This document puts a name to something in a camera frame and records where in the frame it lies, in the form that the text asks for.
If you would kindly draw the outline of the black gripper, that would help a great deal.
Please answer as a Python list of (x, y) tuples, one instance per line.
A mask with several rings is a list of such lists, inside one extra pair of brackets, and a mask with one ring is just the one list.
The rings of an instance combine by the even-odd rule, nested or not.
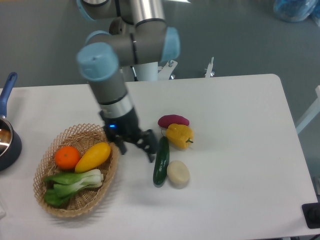
[(155, 160), (155, 155), (158, 151), (158, 140), (151, 129), (141, 131), (135, 108), (116, 118), (106, 117), (102, 110), (99, 114), (104, 122), (103, 130), (107, 139), (118, 147), (122, 155), (127, 152), (124, 143), (127, 142), (135, 144), (139, 149), (143, 150), (150, 163)]

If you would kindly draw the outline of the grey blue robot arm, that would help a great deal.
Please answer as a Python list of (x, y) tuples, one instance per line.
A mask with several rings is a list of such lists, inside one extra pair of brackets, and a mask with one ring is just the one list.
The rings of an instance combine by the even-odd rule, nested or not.
[(152, 162), (157, 139), (152, 130), (140, 129), (120, 69), (176, 59), (181, 51), (178, 31), (167, 25), (160, 0), (79, 0), (76, 4), (87, 20), (112, 18), (128, 25), (116, 33), (91, 33), (76, 61), (100, 106), (107, 139), (122, 154), (127, 151), (126, 143), (136, 145)]

